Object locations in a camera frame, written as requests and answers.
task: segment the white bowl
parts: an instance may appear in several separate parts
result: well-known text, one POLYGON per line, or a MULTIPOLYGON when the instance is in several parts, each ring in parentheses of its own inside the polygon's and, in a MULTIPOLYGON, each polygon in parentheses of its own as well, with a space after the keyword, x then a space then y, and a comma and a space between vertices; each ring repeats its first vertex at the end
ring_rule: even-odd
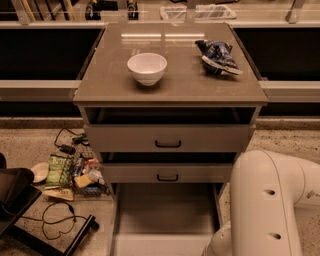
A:
POLYGON ((136 81, 149 86, 162 78, 167 60, 156 53, 141 53, 131 57, 127 65, 136 81))

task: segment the cable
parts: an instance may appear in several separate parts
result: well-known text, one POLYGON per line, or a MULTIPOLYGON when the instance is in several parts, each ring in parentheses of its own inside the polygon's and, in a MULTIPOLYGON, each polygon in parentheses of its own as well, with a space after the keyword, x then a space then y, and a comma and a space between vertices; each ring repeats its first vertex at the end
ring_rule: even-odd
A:
POLYGON ((81 134, 74 133, 73 131, 69 130, 68 128, 62 128, 62 129, 59 131, 59 133, 57 134, 56 139, 55 139, 55 141, 54 141, 54 145, 55 145, 56 147, 58 147, 58 148, 60 148, 60 147, 62 146, 62 145, 58 145, 58 144, 57 144, 57 141, 58 141, 58 138, 59 138, 60 134, 61 134, 64 130, 68 131, 69 133, 71 133, 71 134, 73 134, 73 135, 75 135, 75 136, 80 136, 80 135, 81 135, 81 134))
MULTIPOLYGON (((8 211, 8 209, 6 209, 5 205, 2 204, 2 203, 1 203, 1 208, 2 208, 2 210, 3 210, 6 214, 8 214, 8 215, 10 215, 10 216, 13 216, 13 217, 17 217, 16 214, 8 211)), ((46 209, 43 211, 42 216, 41 216, 41 219, 36 219, 36 218, 32 218, 32 217, 27 217, 27 216, 21 216, 20 218, 28 219, 28 220, 32 220, 32 221, 42 222, 41 230, 42 230, 42 233, 43 233, 43 235, 46 237, 47 240, 56 240, 56 239, 60 238, 61 235, 65 235, 65 234, 70 233, 71 230, 74 228, 74 225, 75 225, 75 223, 76 223, 76 221, 77 221, 77 220, 76 220, 77 218, 81 218, 81 219, 87 220, 87 218, 85 218, 84 216, 75 215, 74 208, 73 208, 70 204, 68 204, 68 203, 66 203, 66 202, 55 202, 55 203, 52 203, 52 204, 48 205, 48 206, 46 207, 46 209), (46 220, 45 220, 46 212, 47 212, 52 206, 54 206, 54 205, 56 205, 56 204, 65 204, 65 205, 67 205, 68 208, 69 208, 69 211, 72 213, 72 216, 65 217, 65 218, 63 218, 63 219, 60 219, 60 220, 57 220, 57 221, 54 221, 54 222, 46 221, 46 220), (59 235, 56 236, 56 237, 49 237, 49 236, 47 235, 47 232, 45 231, 45 225, 55 225, 55 224, 64 222, 64 221, 69 220, 69 219, 73 219, 73 223, 72 223, 71 228, 70 228, 68 231, 63 232, 63 231, 60 231, 60 230, 59 230, 59 231, 58 231, 59 235)))

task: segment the open drawer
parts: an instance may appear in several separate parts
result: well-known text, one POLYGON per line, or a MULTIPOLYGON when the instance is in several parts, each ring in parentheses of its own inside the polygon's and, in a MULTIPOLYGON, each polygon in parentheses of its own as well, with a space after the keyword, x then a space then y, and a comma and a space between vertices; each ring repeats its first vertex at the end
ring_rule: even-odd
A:
POLYGON ((219 229, 212 184, 120 184, 110 255, 200 256, 219 229))
POLYGON ((224 183, 235 158, 235 152, 103 154, 101 172, 110 183, 224 183))

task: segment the drawer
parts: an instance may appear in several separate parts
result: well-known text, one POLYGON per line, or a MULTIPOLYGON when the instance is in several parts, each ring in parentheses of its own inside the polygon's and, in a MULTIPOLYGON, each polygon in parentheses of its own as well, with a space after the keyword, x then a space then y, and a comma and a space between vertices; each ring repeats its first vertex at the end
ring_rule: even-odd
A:
POLYGON ((202 255, 220 228, 212 184, 120 184, 110 255, 202 255))
POLYGON ((248 125, 85 125, 98 152, 240 152, 254 132, 248 125))
POLYGON ((225 183, 232 164, 102 164, 107 183, 225 183))

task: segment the speckled floor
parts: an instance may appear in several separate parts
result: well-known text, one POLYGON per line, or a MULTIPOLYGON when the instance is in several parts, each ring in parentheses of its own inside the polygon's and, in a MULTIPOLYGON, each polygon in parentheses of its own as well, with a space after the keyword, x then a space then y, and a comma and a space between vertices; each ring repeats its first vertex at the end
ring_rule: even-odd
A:
MULTIPOLYGON (((47 161, 51 153, 57 149, 54 140, 61 128, 70 128, 74 132, 82 132, 81 120, 1 120, 0 122, 0 152, 8 161, 8 167, 31 168, 35 164, 47 161)), ((320 120, 280 120, 259 119, 257 130, 248 146, 248 150, 264 149, 278 153, 305 158, 320 164, 320 120)), ((70 135, 66 132, 59 142, 68 143, 70 135)), ((52 201, 41 196, 30 208, 26 216, 40 217, 44 208, 52 201)), ((77 214, 88 216, 93 214, 100 224, 98 232, 91 232, 81 244, 76 255, 102 256, 107 253, 109 221, 112 214, 112 199, 103 195, 100 198, 83 198, 78 195, 71 203, 77 214)), ((229 187, 227 186, 220 204, 224 221, 230 219, 229 187)), ((60 209, 59 214, 68 214, 60 209)), ((320 210, 308 219, 298 219, 301 244, 305 256, 320 255, 320 210)), ((18 226, 25 228, 34 235, 44 239, 40 224, 29 220, 20 220, 18 226)), ((50 242, 60 250, 64 250, 72 240, 77 228, 63 239, 50 242)), ((0 240, 1 255, 35 255, 25 246, 9 237, 0 240)))

